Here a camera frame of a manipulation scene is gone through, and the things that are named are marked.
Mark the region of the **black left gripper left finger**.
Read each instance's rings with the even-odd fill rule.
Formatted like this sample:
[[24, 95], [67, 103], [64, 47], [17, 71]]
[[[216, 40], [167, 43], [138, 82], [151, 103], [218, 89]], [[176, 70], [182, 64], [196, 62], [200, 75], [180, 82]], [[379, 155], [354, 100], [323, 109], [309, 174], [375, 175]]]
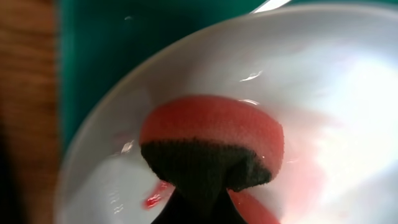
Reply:
[[151, 224], [184, 224], [187, 221], [186, 201], [174, 190], [163, 210]]

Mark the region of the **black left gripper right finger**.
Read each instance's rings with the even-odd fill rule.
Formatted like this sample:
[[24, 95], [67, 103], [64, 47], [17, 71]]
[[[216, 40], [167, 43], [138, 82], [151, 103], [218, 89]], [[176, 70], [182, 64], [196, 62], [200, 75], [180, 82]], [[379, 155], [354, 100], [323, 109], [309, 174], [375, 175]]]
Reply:
[[215, 224], [247, 224], [237, 211], [234, 203], [225, 189], [219, 194], [214, 206]]

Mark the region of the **light blue plate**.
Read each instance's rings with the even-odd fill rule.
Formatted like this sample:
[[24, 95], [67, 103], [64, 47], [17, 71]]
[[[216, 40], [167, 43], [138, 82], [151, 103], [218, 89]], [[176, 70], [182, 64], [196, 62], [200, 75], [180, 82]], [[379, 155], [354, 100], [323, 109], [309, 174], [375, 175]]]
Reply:
[[150, 223], [157, 183], [139, 152], [156, 106], [235, 98], [284, 127], [275, 180], [250, 189], [282, 223], [397, 222], [397, 7], [301, 4], [219, 23], [126, 75], [63, 160], [56, 223]]

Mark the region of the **teal plastic tray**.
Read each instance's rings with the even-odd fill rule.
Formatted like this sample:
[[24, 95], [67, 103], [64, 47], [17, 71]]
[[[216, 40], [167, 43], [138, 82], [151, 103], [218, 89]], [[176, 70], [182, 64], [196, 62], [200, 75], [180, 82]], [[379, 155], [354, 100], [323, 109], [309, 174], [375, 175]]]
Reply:
[[59, 1], [60, 152], [66, 153], [81, 122], [106, 92], [159, 50], [235, 16], [296, 5], [297, 1]]

